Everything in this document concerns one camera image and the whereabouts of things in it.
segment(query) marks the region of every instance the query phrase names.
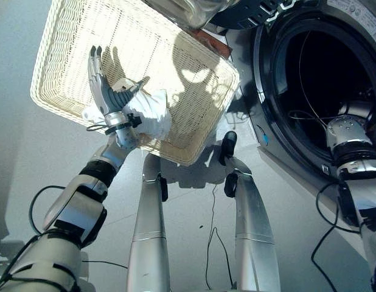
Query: white cloth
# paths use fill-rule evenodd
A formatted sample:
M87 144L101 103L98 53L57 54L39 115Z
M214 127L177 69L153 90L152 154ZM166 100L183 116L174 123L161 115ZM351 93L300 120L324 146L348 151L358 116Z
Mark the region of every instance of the white cloth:
M121 91L122 87L129 88L133 85L131 80L122 78L112 86L112 89ZM137 92L122 112L125 115L133 113L134 116L140 116L142 123L135 128L136 132L145 133L155 139L165 139L172 126L172 118L166 107L166 90L164 89L156 91L152 96L143 91ZM83 110L82 116L83 119L94 124L105 125L104 116L94 102Z

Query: white floor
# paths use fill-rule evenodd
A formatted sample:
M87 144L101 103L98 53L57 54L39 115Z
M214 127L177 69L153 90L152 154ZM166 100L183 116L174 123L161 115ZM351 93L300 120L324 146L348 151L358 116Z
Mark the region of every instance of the white floor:
M37 107L29 96L32 69L49 9L48 1L0 1L0 252L28 241L33 235L27 220L29 203L37 190L65 185L101 146L106 137ZM224 115L216 141L232 129L239 135L235 155L251 167L266 205L276 239L282 291L329 291L310 254L328 226L314 202L296 193L269 168L257 152L249 121L239 114ZM223 193L223 167L211 160L211 148L192 167L164 161L169 200L164 203L173 291L205 289L206 245L215 189L215 225L225 242L235 277L235 203ZM126 265L146 153L135 150L110 188L108 217L98 239L83 250L90 260ZM41 222L57 192L49 191L35 205ZM366 262L336 232L317 254L317 261L338 291L369 291ZM210 251L209 282L229 288L226 261L214 239ZM102 263L84 265L84 291L125 291L126 271Z

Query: white wicker basket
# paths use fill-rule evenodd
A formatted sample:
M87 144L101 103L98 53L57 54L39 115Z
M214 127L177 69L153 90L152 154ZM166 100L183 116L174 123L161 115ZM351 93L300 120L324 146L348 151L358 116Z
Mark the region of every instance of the white wicker basket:
M142 136L141 148L194 163L238 86L235 68L140 0L53 0L30 89L35 103L90 125L81 116L92 101L92 45L103 48L111 85L149 77L147 92L167 91L172 128L164 141Z

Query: wire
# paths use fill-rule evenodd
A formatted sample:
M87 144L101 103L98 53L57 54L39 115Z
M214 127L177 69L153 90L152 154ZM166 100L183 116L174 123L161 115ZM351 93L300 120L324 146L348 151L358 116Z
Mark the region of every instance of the wire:
M118 263L113 263L113 262L107 262L105 260L82 260L83 263L107 263L109 265L114 265L114 266L119 266L121 268L128 269L127 266L120 265Z
M0 277L0 289L1 287L6 283L6 279L9 276L9 271L12 268L12 266L15 264L15 262L18 260L20 255L33 243L38 239L39 235L34 235L21 249L20 251L14 256L10 264L6 267L4 270L2 276Z
M30 207L29 207L29 221L30 221L30 225L32 227L32 229L35 231L36 234L38 235L41 235L42 233L38 230L38 228L35 226L35 223L34 223L34 219L33 219L33 216L32 216L32 211L34 209L34 204L35 204L35 201L37 200L37 198L39 197L39 195L41 195L41 193L43 193L45 190L47 189L60 189L60 190L63 190L65 189L65 187L62 187L62 186L47 186L47 187L43 187L42 189L40 189L38 191L38 193L35 194L35 196L32 198L32 201L30 203Z
M93 131L101 130L101 129L104 129L104 128L107 128L107 125L95 124L95 125L91 125L89 127L86 127L86 131L87 132L93 132Z
M302 113L302 114L305 114L309 117L297 117L297 116L292 116L291 114L292 113ZM340 115L337 115L337 116L332 116L332 117L320 117L320 119L322 120L328 120L328 119L336 119L337 117L342 117L344 116L343 114L340 114ZM306 111L302 111L302 110L299 110L299 109L294 109L292 111L289 111L288 112L288 117L290 117L291 119L295 119L295 120L318 120L317 117L314 117L312 114L306 112Z
M315 246L315 249L314 249L314 251L311 254L311 261L313 262L313 264L315 265L315 267L321 272L321 274L325 277L327 283L329 283L330 287L332 287L332 290L334 292L337 291L336 288L334 287L334 284L332 283L332 281L330 280L330 278L328 277L328 275L323 271L323 269L314 260L314 256L315 256L316 252L318 251L319 247L322 245L322 243L325 240L325 238L334 230L337 221L338 221L338 205L336 206L334 225L332 227L330 227L330 229L328 231L326 231L326 233L322 236L322 238L320 239L320 241L318 242L318 244Z
M311 33L311 30L308 31L307 35L305 36L304 38L304 41L303 41L303 45L302 45L302 48L300 50L300 56L299 56L299 80L300 80L300 85L301 85L301 88L302 88L302 92L303 92L303 95L308 103L308 105L310 106L311 110L313 111L313 113L316 115L316 117L318 118L318 120L325 126L327 127L327 125L323 122L323 120L318 116L318 114L316 113L316 111L314 110L314 108L312 107L310 101L308 100L308 97L304 91L304 87L303 87L303 82L302 82L302 73L301 73L301 63L302 63L302 54L303 54L303 50L304 50L304 45L305 45L305 41L307 40L308 36L310 35Z
M226 247L223 244L222 239L220 239L220 236L218 234L218 229L216 227L213 227L214 226L214 214L215 214L214 207L215 207L215 189L216 189L216 187L217 187L217 185L215 185L214 188L212 189L212 196L213 196L214 200L213 200L213 203L212 203L211 228L210 228L210 234L209 234L208 243L207 243L207 260L206 260L206 285L207 285L208 289L210 289L210 290L212 290L212 288L211 288L211 286L208 283L208 276L207 276L207 274L208 274L208 263L209 263L209 249L210 249L210 244L211 244L211 241L212 241L212 236L214 235L214 231L217 234L217 237L218 237L220 243L222 244L223 250L225 251L226 261L227 261L227 268L228 268L228 272L229 272L229 279L230 279L231 288L232 288L232 284L233 284L232 277L231 277L231 269L230 269L230 263L229 263L229 256L228 256Z
M53 286L55 288L57 288L60 292L69 292L67 289L65 289L62 285L56 283L56 282L53 282L53 281L50 281L50 280L46 280L46 279L37 279L37 278L14 278L12 277L12 275L8 275L8 277L5 279L5 282L7 281L16 281L16 282L33 282L33 283L44 283L44 284L48 284L50 286Z
M360 234L359 231L342 228L341 226L336 225L336 223L332 223L329 219L327 219L323 215L321 208L319 207L319 198L320 198L321 194L325 191L325 189L327 189L328 187L330 187L334 184L338 184L338 183L337 182L330 182L330 183L326 184L323 188L321 188L321 190L319 190L319 192L316 194L316 199L315 199L316 210L318 211L320 216L324 219L324 221L328 222L329 225L334 226L335 228L342 230L342 231L345 231L345 232L348 232L348 233Z

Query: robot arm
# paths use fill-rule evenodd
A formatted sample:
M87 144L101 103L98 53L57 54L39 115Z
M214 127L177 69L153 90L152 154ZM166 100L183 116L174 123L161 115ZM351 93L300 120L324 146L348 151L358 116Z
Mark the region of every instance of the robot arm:
M80 291L80 250L96 239L107 215L102 204L107 190L138 145L133 129L138 120L121 111L142 83L114 92L103 75L100 54L100 47L92 47L89 83L105 116L108 143L95 152L50 207L43 233L34 236L12 260L0 279L0 291Z
M328 124L327 143L337 166L339 205L361 238L376 291L376 151L357 116L344 115Z

